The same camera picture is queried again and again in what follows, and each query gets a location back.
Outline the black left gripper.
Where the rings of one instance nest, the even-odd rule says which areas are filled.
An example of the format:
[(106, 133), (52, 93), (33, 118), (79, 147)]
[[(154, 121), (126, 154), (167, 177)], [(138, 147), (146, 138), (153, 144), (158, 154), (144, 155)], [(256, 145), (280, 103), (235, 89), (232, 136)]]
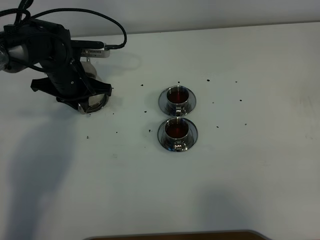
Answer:
[(83, 102), (89, 97), (100, 94), (109, 97), (112, 94), (111, 84), (100, 81), (98, 75), (96, 79), (86, 76), (81, 61), (76, 60), (61, 70), (48, 73), (45, 78), (32, 80), (31, 89), (54, 96), (57, 102), (81, 114), (87, 113)]

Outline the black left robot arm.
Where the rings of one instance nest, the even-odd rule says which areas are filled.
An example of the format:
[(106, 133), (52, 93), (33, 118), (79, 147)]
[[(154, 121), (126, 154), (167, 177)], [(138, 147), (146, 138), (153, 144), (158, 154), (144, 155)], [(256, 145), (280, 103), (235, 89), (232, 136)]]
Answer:
[(54, 96), (82, 114), (102, 109), (112, 93), (109, 83), (97, 79), (91, 58), (110, 54), (101, 41), (72, 40), (62, 25), (33, 19), (6, 25), (0, 33), (0, 68), (18, 73), (26, 68), (45, 73), (31, 89)]

